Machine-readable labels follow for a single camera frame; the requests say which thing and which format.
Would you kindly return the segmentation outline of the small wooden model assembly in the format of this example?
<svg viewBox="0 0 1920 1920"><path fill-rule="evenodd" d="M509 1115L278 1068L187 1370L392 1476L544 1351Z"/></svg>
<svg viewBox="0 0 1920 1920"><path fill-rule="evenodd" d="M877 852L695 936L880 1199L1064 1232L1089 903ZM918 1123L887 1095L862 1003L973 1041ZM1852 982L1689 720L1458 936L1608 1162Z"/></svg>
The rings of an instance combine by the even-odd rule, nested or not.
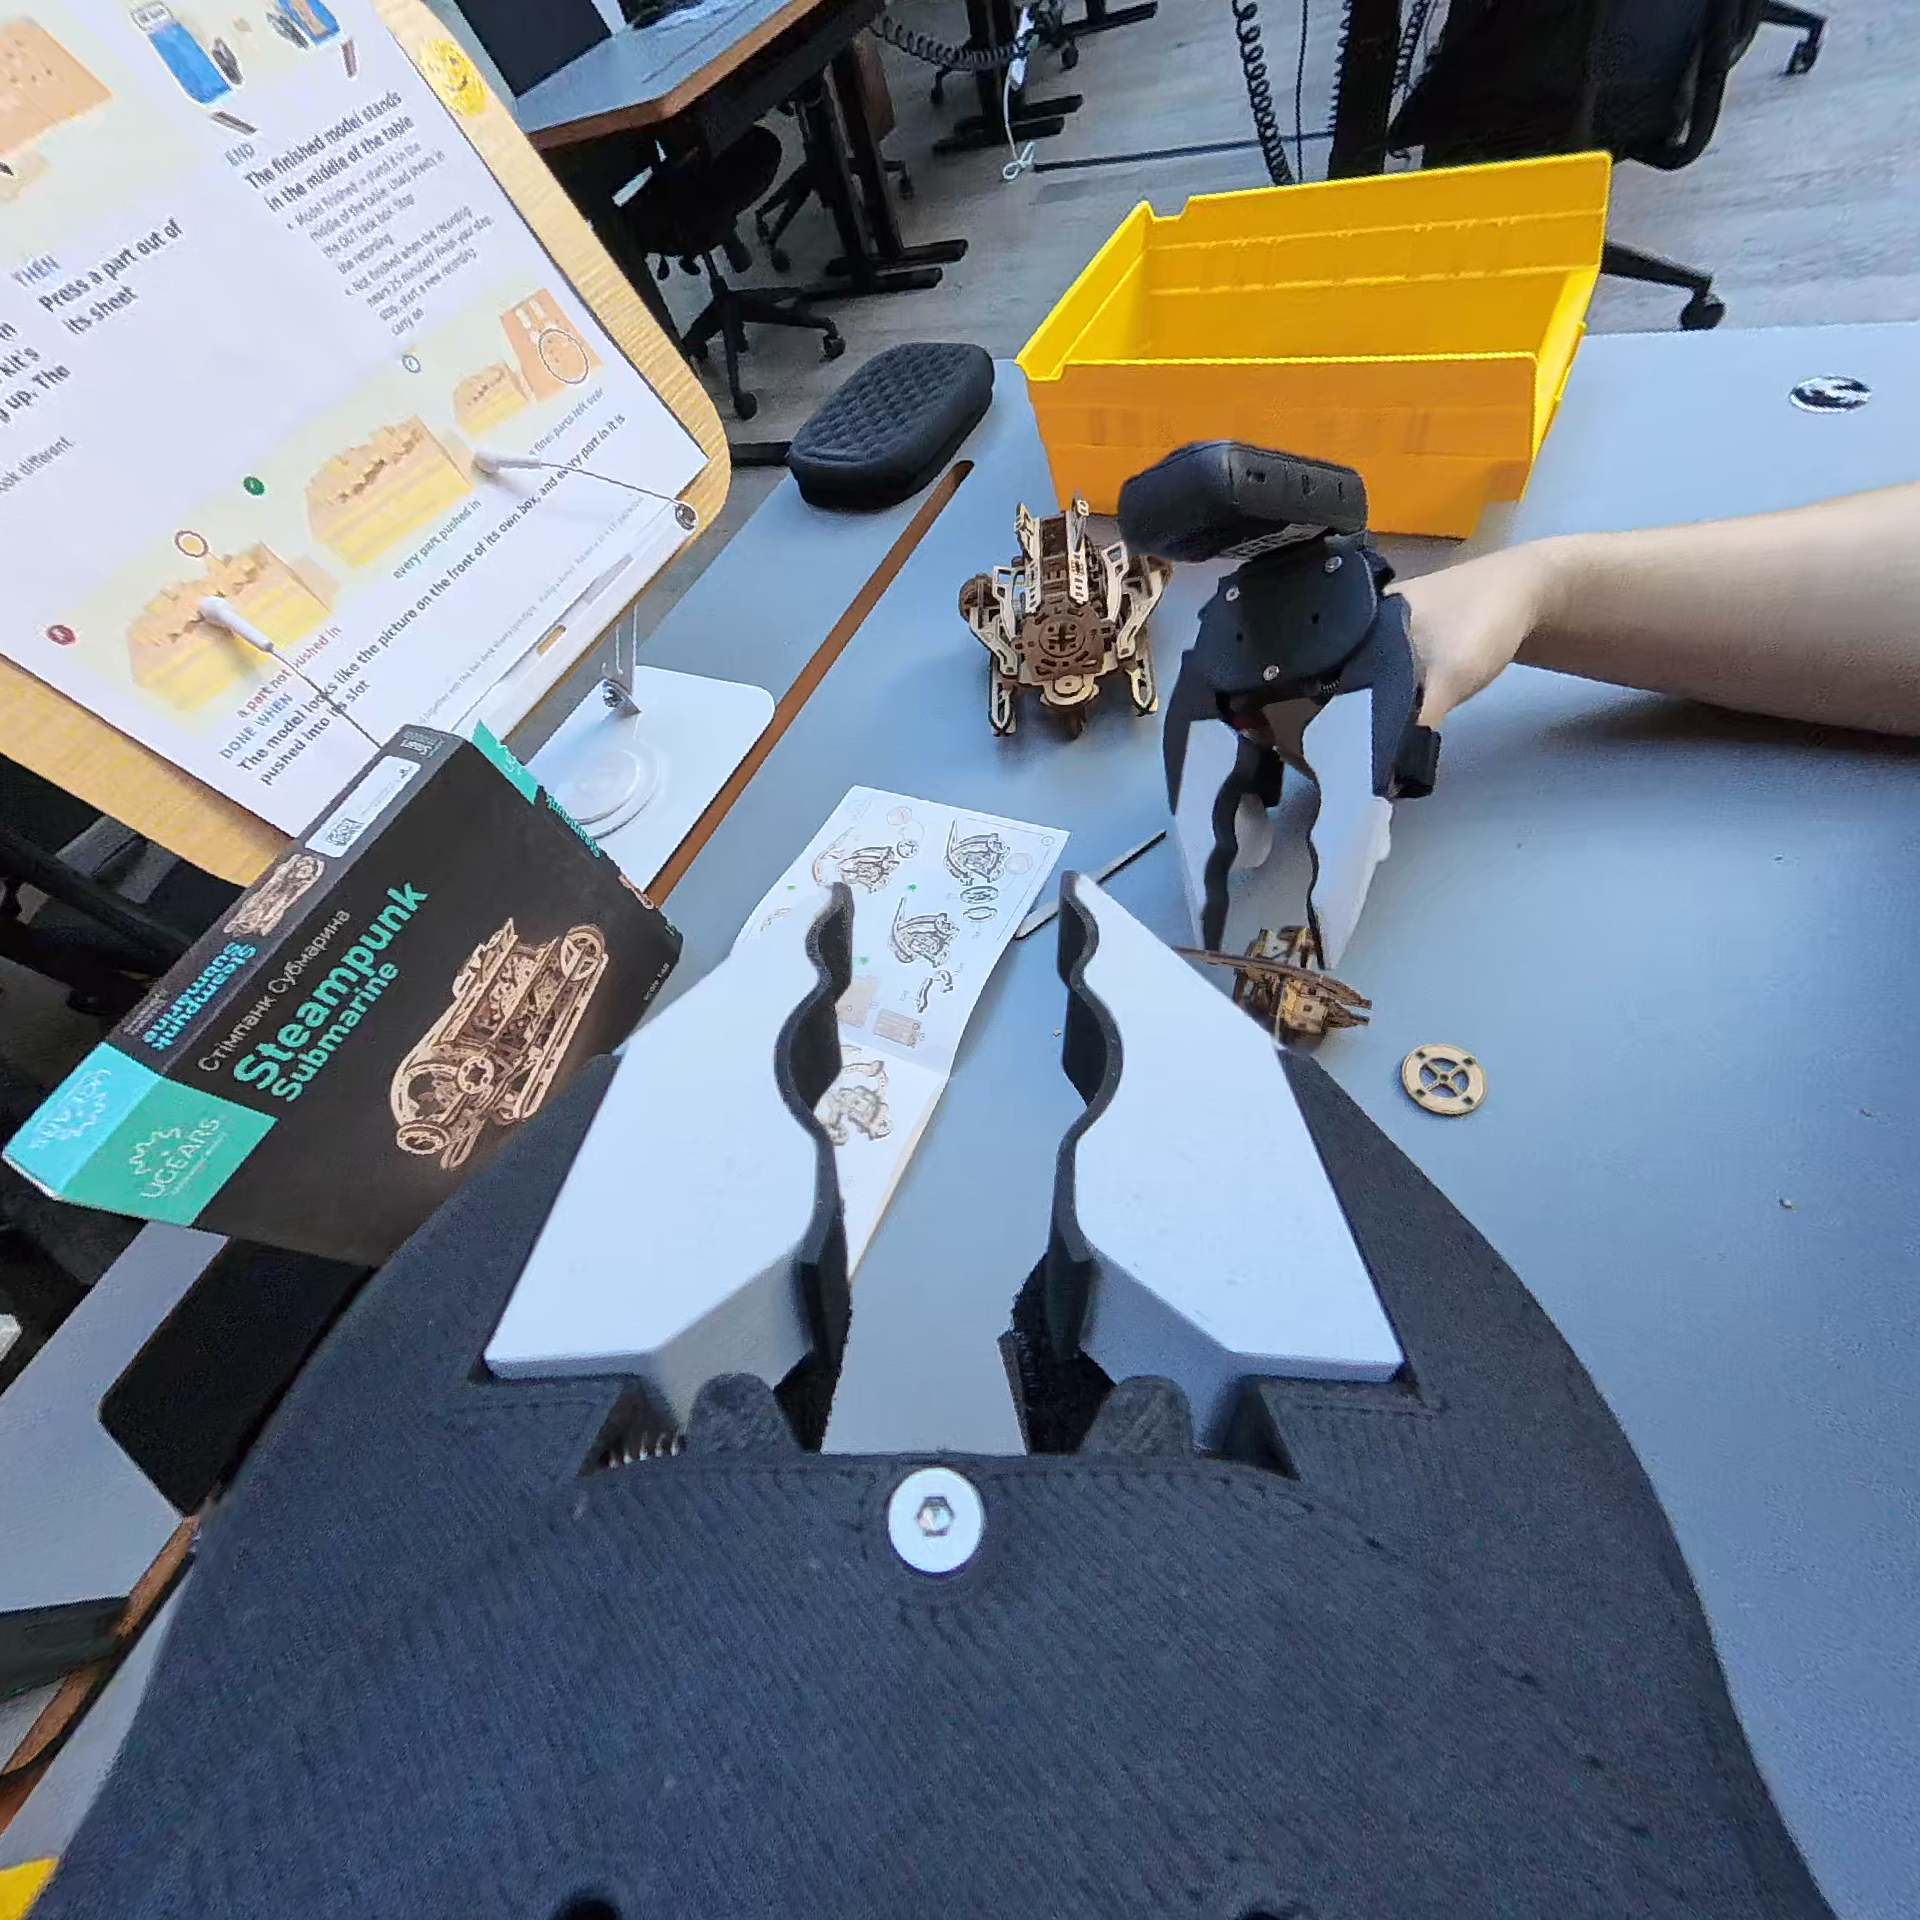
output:
<svg viewBox="0 0 1920 1920"><path fill-rule="evenodd" d="M1268 1027L1276 1044L1316 1044L1373 1020L1373 1001L1322 967L1318 936L1309 924L1260 928L1241 954L1192 946L1175 953L1233 973L1233 1003Z"/></svg>

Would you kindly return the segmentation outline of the large wooden model assembly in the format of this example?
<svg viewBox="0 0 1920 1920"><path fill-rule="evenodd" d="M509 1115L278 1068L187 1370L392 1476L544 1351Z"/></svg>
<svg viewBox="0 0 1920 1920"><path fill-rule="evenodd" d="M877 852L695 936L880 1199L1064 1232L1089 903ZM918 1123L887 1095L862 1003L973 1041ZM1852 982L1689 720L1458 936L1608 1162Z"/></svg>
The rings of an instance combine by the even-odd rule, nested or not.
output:
<svg viewBox="0 0 1920 1920"><path fill-rule="evenodd" d="M1090 519L1083 494L1045 519L1021 507L1017 560L974 574L958 593L958 612L991 658L988 720L999 738L1017 735L1024 692L1073 736L1110 679L1125 680L1138 716L1159 709L1147 628L1175 568L1125 541L1095 541Z"/></svg>

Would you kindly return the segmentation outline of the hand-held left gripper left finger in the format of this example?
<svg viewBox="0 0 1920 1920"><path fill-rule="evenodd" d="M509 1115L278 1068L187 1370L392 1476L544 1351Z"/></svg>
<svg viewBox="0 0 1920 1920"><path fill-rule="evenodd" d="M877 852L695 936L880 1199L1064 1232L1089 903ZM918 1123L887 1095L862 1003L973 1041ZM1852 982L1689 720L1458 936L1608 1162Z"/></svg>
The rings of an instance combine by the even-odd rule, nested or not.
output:
<svg viewBox="0 0 1920 1920"><path fill-rule="evenodd" d="M852 891L806 887L622 1048L484 1351L500 1380L637 1380L686 1428L708 1380L773 1388L822 1447L852 1326L818 1117L845 1068Z"/></svg>

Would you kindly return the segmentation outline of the person's right forearm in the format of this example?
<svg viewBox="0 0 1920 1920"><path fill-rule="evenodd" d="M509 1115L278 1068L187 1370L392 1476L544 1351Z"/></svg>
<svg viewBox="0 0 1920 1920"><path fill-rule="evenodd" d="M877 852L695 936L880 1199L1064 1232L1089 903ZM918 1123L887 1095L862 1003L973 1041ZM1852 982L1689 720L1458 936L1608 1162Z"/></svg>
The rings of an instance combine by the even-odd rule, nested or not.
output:
<svg viewBox="0 0 1920 1920"><path fill-rule="evenodd" d="M1524 665L1677 701L1917 738L1919 487L1545 541Z"/></svg>

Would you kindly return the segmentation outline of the white assembly booklet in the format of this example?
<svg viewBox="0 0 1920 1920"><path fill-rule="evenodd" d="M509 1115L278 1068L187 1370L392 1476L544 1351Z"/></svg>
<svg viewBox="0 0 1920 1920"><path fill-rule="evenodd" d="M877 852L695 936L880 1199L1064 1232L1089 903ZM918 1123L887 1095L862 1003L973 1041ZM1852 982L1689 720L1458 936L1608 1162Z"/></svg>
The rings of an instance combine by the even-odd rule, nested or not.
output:
<svg viewBox="0 0 1920 1920"><path fill-rule="evenodd" d="M836 1005L842 1070L816 1115L834 1148L852 1271L1067 845L1067 829L859 785L747 916L738 948L830 887L850 891L850 982Z"/></svg>

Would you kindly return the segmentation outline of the black office chair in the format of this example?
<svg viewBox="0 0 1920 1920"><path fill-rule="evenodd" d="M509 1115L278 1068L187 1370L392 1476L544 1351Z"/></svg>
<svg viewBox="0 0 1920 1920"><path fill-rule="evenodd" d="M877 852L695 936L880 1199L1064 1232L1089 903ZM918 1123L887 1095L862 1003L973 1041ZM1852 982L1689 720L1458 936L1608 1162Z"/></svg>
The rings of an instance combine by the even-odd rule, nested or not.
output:
<svg viewBox="0 0 1920 1920"><path fill-rule="evenodd" d="M631 227L645 234L641 245L646 252L678 261L690 274L705 274L710 298L685 329L685 349L706 363L708 343L721 336L738 420L752 420L759 409L740 372L740 357L750 349L748 323L814 329L822 335L827 361L841 358L849 349L841 326L810 310L799 291L747 291L733 285L718 265L718 257L727 255L738 274L752 267L738 224L771 189L780 163L779 135L756 125L718 152L662 158L625 207Z"/></svg>
<svg viewBox="0 0 1920 1920"><path fill-rule="evenodd" d="M1786 74L1808 74L1827 17L1799 5L1453 5L1389 143L1431 170L1604 152L1678 173L1711 146L1764 25L1801 32Z"/></svg>

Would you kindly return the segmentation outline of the grey desk with wooden edge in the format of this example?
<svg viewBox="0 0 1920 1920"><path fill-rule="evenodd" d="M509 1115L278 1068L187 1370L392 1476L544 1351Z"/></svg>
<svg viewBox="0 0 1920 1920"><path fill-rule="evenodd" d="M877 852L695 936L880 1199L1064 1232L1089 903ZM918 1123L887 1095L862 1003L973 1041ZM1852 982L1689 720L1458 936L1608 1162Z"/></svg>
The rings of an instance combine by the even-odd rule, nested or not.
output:
<svg viewBox="0 0 1920 1920"><path fill-rule="evenodd" d="M962 239L905 243L852 44L883 2L738 2L697 18L626 25L524 93L516 127L544 155L614 135L667 150L712 150L790 102L838 259L806 301L874 298L941 286Z"/></svg>

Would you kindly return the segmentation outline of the yellow plastic bin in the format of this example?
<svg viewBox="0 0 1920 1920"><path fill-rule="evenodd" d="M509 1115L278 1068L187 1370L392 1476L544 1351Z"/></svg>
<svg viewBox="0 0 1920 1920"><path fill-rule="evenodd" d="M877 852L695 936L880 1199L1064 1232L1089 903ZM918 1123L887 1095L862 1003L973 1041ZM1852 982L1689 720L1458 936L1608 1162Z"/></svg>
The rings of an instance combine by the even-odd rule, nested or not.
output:
<svg viewBox="0 0 1920 1920"><path fill-rule="evenodd" d="M1600 272L1604 152L1138 205L1026 340L1057 494L1112 513L1238 440L1362 476L1369 522L1469 538L1518 500Z"/></svg>

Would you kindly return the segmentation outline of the person's right hand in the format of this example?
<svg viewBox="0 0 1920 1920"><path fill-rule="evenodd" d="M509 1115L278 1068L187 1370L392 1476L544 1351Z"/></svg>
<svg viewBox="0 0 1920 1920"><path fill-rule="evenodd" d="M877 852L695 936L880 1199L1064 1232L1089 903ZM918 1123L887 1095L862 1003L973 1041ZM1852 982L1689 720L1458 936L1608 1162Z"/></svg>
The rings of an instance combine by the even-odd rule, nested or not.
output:
<svg viewBox="0 0 1920 1920"><path fill-rule="evenodd" d="M1520 544L1391 588L1419 668L1419 724L1438 730L1520 657L1554 599L1547 548Z"/></svg>

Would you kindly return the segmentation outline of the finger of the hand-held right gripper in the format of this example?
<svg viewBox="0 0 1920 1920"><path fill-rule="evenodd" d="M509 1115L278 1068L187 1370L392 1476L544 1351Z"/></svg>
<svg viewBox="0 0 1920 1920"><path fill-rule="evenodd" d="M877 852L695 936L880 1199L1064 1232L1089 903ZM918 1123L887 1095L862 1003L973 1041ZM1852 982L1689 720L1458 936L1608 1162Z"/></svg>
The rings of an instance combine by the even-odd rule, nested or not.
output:
<svg viewBox="0 0 1920 1920"><path fill-rule="evenodd" d="M1334 696L1309 723L1303 754L1316 790L1309 829L1309 916L1318 963L1334 973L1391 852L1393 803L1376 792L1373 695Z"/></svg>
<svg viewBox="0 0 1920 1920"><path fill-rule="evenodd" d="M1217 849L1217 800L1222 787L1237 775L1241 735L1217 718L1197 718L1187 729L1185 738L1180 794L1171 804L1171 840L1192 926L1192 946L1219 951L1227 928L1230 888L1224 877L1213 887L1219 916L1213 930L1206 930L1210 888L1206 868Z"/></svg>

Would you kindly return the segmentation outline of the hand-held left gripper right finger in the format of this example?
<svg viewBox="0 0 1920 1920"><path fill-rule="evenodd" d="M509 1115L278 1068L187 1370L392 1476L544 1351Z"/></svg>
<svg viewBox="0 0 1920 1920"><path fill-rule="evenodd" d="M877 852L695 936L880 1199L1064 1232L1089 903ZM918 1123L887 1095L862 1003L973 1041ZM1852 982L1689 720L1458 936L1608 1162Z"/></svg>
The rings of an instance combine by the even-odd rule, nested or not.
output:
<svg viewBox="0 0 1920 1920"><path fill-rule="evenodd" d="M1227 1452L1252 1380L1385 1382L1404 1351L1283 1048L1093 877L1061 887L1062 1140L1042 1339L1168 1380Z"/></svg>

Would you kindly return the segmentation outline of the black teal model kit box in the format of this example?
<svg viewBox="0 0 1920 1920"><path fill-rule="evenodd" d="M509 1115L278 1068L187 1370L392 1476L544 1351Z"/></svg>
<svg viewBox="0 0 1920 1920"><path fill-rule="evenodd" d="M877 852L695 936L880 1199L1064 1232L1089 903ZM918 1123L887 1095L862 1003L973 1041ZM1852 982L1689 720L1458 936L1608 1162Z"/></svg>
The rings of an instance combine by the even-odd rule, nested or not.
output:
<svg viewBox="0 0 1920 1920"><path fill-rule="evenodd" d="M680 954L493 732L409 727L5 1159L67 1204L378 1269Z"/></svg>

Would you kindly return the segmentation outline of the black padded wrist rest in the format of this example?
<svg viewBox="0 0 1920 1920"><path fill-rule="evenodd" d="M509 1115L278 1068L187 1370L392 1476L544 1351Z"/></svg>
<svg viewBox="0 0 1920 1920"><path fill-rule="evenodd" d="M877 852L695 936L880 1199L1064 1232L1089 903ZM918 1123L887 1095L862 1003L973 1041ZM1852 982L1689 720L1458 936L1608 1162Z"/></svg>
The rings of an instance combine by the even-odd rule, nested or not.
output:
<svg viewBox="0 0 1920 1920"><path fill-rule="evenodd" d="M941 479L988 415L994 393L997 363L980 347L889 349L799 429L786 468L814 510L889 510Z"/></svg>

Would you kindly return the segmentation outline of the printed instruction sheet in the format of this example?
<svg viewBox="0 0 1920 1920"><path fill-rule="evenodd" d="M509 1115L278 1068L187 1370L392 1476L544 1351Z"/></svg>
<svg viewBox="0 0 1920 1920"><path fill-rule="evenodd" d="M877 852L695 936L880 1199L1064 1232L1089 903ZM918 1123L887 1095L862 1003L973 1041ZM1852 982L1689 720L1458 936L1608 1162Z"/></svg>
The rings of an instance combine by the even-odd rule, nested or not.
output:
<svg viewBox="0 0 1920 1920"><path fill-rule="evenodd" d="M5 5L5 658L287 833L699 529L437 28Z"/></svg>

